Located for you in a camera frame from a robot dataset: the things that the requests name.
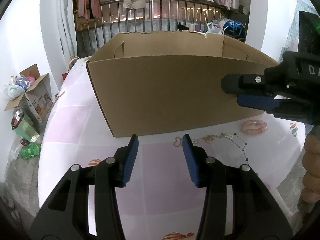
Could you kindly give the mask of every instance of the pink tablecloth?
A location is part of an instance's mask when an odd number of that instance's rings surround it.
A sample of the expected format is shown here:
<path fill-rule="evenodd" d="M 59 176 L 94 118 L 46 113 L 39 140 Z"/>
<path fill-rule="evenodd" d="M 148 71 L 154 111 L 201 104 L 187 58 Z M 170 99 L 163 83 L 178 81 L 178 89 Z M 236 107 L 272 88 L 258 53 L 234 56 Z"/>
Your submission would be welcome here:
<path fill-rule="evenodd" d="M 86 167 L 93 159 L 113 156 L 130 138 L 114 138 L 95 98 L 85 59 L 77 61 L 63 83 L 50 114 L 40 155 L 39 204 L 74 163 Z M 159 240 L 170 232 L 196 234 L 204 204 L 205 189 L 191 182 L 182 147 L 176 137 L 189 133 L 198 139 L 208 155 L 225 165 L 249 165 L 270 191 L 283 181 L 296 162 L 305 139 L 304 124 L 296 124 L 295 137 L 290 121 L 263 114 L 253 119 L 268 123 L 268 130 L 249 136 L 240 131 L 244 120 L 194 130 L 140 136 L 132 178 L 124 189 L 116 189 L 119 212 L 126 239 Z M 234 140 L 202 138 L 226 132 Z M 89 228 L 95 234 L 93 187 L 89 195 Z"/>

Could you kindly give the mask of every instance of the balcony railing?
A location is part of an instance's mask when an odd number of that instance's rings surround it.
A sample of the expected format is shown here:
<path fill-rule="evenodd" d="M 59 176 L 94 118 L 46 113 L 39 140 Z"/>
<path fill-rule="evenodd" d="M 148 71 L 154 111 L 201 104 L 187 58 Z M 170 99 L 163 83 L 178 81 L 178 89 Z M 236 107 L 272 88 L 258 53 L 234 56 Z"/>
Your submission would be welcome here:
<path fill-rule="evenodd" d="M 84 20 L 76 17 L 78 54 L 92 55 L 120 32 L 175 31 L 178 23 L 185 26 L 225 17 L 227 10 L 213 3 L 196 0 L 146 0 L 146 8 L 126 10 L 123 0 L 100 2 L 101 18 Z"/>

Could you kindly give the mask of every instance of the finger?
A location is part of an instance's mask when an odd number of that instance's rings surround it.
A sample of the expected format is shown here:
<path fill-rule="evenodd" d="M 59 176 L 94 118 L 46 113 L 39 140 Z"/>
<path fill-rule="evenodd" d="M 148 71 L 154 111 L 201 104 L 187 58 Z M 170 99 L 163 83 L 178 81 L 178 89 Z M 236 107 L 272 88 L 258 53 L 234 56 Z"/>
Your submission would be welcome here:
<path fill-rule="evenodd" d="M 310 154 L 320 154 L 320 140 L 311 133 L 308 133 L 304 142 L 304 149 Z"/>
<path fill-rule="evenodd" d="M 314 177 L 320 178 L 320 155 L 305 153 L 302 165 Z"/>
<path fill-rule="evenodd" d="M 302 199 L 307 203 L 316 203 L 320 200 L 320 194 L 314 193 L 307 188 L 304 188 L 301 192 Z"/>
<path fill-rule="evenodd" d="M 313 177 L 308 171 L 303 177 L 302 184 L 308 190 L 320 194 L 320 178 Z"/>

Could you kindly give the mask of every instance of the bottle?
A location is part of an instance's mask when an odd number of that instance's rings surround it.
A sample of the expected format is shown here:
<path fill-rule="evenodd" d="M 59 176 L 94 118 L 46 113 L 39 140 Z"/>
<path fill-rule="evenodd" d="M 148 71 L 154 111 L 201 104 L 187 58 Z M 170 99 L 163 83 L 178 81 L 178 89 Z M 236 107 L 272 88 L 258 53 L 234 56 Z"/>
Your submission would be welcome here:
<path fill-rule="evenodd" d="M 23 146 L 19 151 L 20 158 L 28 160 L 30 158 L 36 157 L 40 154 L 41 145 L 39 143 L 30 143 L 27 146 Z"/>

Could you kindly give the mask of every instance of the cardboard box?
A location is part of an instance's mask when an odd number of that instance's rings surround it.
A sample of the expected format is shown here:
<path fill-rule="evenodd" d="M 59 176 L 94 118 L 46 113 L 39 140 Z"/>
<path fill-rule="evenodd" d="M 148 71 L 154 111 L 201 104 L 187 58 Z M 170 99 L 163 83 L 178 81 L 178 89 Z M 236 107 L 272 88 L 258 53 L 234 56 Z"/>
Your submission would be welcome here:
<path fill-rule="evenodd" d="M 87 71 L 115 137 L 188 130 L 262 111 L 225 94 L 229 73 L 263 74 L 278 62 L 233 38 L 188 31 L 119 33 L 87 62 Z"/>
<path fill-rule="evenodd" d="M 49 111 L 49 108 L 52 106 L 52 99 L 50 98 L 50 94 L 48 93 L 43 82 L 48 73 L 40 76 L 37 64 L 34 64 L 33 66 L 20 72 L 20 75 L 27 76 L 28 74 L 34 76 L 36 81 L 31 85 L 25 94 L 17 97 L 14 100 L 10 100 L 4 110 L 7 111 L 17 106 L 21 106 L 23 108 L 27 107 L 38 120 L 38 122 L 43 122 Z"/>

